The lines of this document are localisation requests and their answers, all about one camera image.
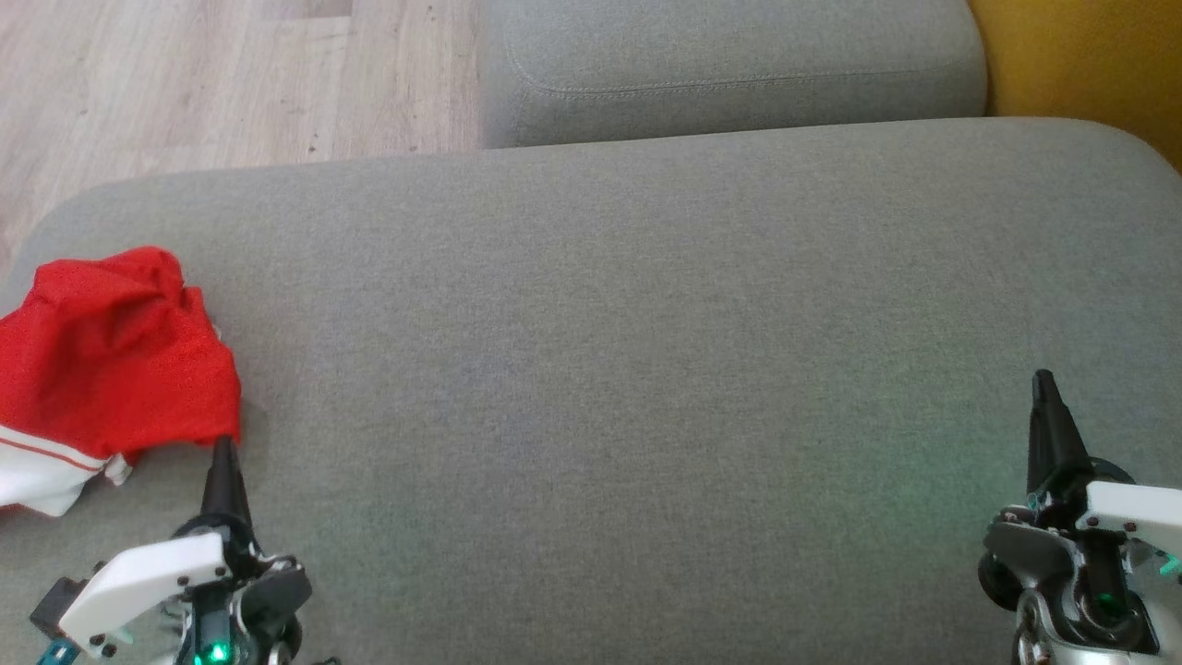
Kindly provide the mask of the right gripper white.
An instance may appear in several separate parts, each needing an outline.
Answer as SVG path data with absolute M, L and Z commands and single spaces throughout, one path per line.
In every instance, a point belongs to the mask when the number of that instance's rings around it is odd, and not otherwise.
M 1178 490 L 1096 478 L 1056 374 L 1035 370 L 1027 498 L 987 527 L 981 589 L 1017 614 L 1018 640 L 1177 640 L 1134 576 L 1152 558 L 1178 576 Z

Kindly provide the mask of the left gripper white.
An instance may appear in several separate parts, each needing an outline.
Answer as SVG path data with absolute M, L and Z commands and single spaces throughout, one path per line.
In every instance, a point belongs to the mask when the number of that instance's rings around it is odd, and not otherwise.
M 312 595 L 307 569 L 255 543 L 235 443 L 212 446 L 199 514 L 169 540 L 122 550 L 78 592 L 58 619 L 60 639 L 97 660 L 113 659 L 126 627 L 160 609 L 177 631 L 162 664 L 292 664 Z

